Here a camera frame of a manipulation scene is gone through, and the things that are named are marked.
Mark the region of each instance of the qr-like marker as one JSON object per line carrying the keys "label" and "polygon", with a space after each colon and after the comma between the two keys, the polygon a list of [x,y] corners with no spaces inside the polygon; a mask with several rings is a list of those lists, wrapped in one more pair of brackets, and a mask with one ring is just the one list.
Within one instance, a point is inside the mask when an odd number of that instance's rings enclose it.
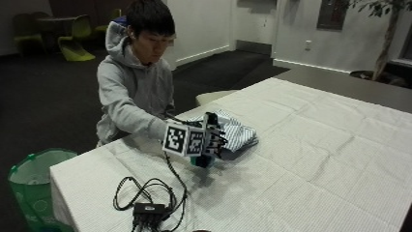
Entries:
{"label": "qr-like marker", "polygon": [[185,135],[187,135],[187,130],[168,127],[165,148],[173,150],[177,153],[181,153],[184,149]]}
{"label": "qr-like marker", "polygon": [[201,131],[191,131],[187,155],[199,155],[203,151],[204,133]]}

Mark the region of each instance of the white wall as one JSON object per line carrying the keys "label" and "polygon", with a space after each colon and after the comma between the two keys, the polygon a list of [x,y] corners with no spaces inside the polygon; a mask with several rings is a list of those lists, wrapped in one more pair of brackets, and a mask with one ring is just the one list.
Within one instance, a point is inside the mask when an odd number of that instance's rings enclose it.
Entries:
{"label": "white wall", "polygon": [[[349,9],[341,32],[317,29],[320,0],[279,0],[275,65],[297,63],[343,72],[373,70],[383,47],[389,16],[368,17],[368,11]],[[391,50],[395,58],[409,29],[411,13],[400,19]],[[312,49],[305,50],[305,41]]]}
{"label": "white wall", "polygon": [[272,44],[276,0],[233,0],[233,39]]}
{"label": "white wall", "polygon": [[32,12],[52,14],[49,0],[1,0],[0,55],[17,53],[13,42],[13,15]]}
{"label": "white wall", "polygon": [[232,0],[168,0],[175,19],[176,65],[229,49]]}

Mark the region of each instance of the small table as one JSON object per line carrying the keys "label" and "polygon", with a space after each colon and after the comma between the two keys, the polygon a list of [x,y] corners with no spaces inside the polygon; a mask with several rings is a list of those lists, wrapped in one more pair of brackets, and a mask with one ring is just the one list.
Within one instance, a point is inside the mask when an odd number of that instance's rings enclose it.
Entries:
{"label": "small table", "polygon": [[60,17],[49,16],[49,17],[36,18],[36,20],[39,22],[61,23],[64,35],[67,36],[67,35],[71,34],[71,23],[68,23],[68,22],[73,21],[76,18],[77,18],[77,16],[60,16]]}

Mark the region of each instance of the gray hoodie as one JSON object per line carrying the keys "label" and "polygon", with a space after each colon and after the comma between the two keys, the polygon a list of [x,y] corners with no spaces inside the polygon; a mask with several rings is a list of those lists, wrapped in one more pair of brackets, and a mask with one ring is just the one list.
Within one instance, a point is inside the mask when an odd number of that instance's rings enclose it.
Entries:
{"label": "gray hoodie", "polygon": [[145,67],[127,44],[127,28],[111,22],[107,29],[108,56],[97,68],[103,117],[96,125],[97,137],[109,143],[119,133],[164,139],[167,109],[172,109],[172,77],[161,59]]}

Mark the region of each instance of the trash bin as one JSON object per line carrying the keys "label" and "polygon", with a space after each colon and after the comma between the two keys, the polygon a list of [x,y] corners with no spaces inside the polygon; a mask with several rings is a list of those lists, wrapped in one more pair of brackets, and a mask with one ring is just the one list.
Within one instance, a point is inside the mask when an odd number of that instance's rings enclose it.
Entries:
{"label": "trash bin", "polygon": [[72,151],[52,148],[28,155],[11,169],[9,184],[28,227],[33,232],[73,231],[53,215],[51,166],[76,156]]}

